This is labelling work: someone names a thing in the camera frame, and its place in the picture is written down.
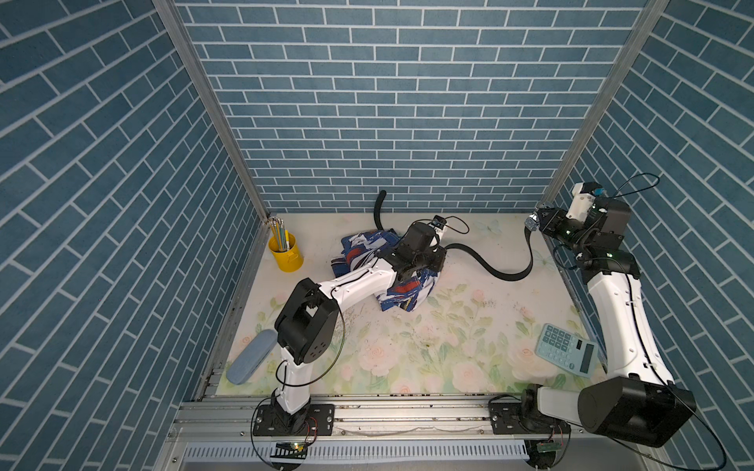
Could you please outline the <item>blue patterned trousers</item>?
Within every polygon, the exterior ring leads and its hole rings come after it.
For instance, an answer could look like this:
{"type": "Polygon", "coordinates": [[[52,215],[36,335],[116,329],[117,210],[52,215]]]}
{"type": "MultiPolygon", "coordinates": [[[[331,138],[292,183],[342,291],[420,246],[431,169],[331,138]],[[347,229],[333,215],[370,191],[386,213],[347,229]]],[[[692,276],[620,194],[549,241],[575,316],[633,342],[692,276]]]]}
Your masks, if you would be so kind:
{"type": "Polygon", "coordinates": [[[355,273],[357,284],[367,282],[376,288],[376,297],[383,311],[400,308],[413,312],[429,298],[440,278],[430,268],[413,270],[401,278],[396,268],[382,255],[390,255],[400,238],[391,231],[368,231],[341,239],[341,254],[331,260],[337,278],[355,273]]]}

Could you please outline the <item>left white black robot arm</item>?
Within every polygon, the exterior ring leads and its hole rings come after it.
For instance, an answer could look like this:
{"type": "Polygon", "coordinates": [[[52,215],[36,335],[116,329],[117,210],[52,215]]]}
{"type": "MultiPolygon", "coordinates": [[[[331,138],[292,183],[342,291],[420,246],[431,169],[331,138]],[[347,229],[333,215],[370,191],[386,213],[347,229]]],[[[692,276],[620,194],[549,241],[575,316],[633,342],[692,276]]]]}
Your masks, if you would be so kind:
{"type": "Polygon", "coordinates": [[[279,410],[296,415],[308,407],[312,365],[329,349],[346,310],[373,296],[384,310],[411,312],[428,298],[445,263],[447,229],[447,219],[436,216],[412,222],[401,236],[377,229],[344,237],[342,256],[333,261],[335,279],[296,284],[275,322],[279,410]]]}

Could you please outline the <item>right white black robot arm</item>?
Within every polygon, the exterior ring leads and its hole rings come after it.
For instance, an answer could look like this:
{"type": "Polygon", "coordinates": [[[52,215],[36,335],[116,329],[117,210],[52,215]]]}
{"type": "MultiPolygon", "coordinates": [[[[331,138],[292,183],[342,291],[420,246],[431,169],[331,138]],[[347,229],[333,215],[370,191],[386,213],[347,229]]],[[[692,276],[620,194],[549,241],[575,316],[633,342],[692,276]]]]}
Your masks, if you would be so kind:
{"type": "Polygon", "coordinates": [[[626,203],[591,194],[575,196],[570,210],[542,207],[528,218],[528,227],[575,255],[599,316],[607,378],[575,393],[529,385],[522,421],[563,421],[610,439],[663,447],[693,416],[696,402],[677,386],[654,341],[639,265],[620,247],[629,219],[626,203]]]}

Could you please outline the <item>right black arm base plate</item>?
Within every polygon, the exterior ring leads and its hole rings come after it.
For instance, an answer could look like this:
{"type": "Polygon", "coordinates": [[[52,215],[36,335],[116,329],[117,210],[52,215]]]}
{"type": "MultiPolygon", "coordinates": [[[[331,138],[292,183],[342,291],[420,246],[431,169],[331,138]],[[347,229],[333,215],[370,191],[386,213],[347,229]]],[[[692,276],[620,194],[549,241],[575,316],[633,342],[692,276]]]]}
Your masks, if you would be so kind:
{"type": "Polygon", "coordinates": [[[567,436],[571,425],[553,418],[535,418],[525,415],[518,402],[489,402],[490,424],[494,435],[544,435],[567,436]]]}

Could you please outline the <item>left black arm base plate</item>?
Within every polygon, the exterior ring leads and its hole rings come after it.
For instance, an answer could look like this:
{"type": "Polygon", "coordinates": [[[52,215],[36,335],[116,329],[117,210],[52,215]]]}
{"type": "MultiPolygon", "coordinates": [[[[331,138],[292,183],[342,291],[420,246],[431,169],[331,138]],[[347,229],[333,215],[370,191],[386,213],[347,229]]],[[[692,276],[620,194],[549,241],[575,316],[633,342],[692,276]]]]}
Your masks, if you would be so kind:
{"type": "Polygon", "coordinates": [[[331,403],[307,404],[295,413],[286,412],[278,402],[261,404],[256,412],[251,431],[255,437],[292,437],[316,435],[329,437],[333,433],[335,405],[331,403]]]}

